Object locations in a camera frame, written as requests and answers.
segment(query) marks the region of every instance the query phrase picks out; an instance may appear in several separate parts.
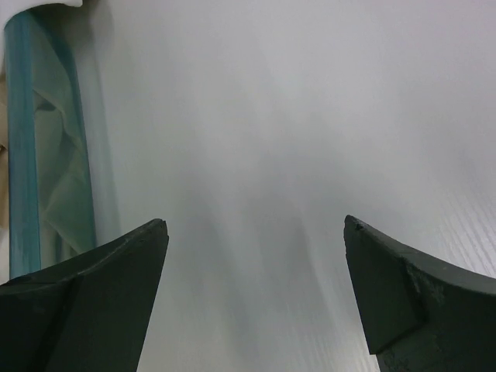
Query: transparent plastic box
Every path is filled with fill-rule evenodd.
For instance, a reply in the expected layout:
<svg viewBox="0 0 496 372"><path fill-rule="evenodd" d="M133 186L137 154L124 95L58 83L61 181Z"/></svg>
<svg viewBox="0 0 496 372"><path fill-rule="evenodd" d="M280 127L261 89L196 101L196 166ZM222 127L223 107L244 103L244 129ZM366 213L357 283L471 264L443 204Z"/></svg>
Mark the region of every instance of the transparent plastic box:
<svg viewBox="0 0 496 372"><path fill-rule="evenodd" d="M31 12L5 27L10 277L95 247L88 151L68 45Z"/></svg>

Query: glossy white surface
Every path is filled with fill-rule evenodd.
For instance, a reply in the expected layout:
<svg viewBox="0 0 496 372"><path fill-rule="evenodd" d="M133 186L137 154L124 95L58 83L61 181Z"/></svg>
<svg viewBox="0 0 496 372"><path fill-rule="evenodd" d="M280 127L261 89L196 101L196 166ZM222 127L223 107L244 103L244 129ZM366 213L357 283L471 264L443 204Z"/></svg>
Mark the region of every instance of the glossy white surface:
<svg viewBox="0 0 496 372"><path fill-rule="evenodd" d="M100 239L170 230L140 372L376 370L346 214L496 276L490 2L87 10L92 38L82 19L72 35Z"/></svg>

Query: blue bin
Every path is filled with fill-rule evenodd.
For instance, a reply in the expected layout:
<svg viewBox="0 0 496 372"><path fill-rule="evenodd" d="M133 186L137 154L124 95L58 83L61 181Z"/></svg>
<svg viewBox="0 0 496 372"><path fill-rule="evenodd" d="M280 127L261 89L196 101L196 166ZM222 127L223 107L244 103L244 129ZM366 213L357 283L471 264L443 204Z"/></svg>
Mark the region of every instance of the blue bin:
<svg viewBox="0 0 496 372"><path fill-rule="evenodd" d="M78 76L68 45L31 12L5 27L10 277L95 247Z"/></svg>

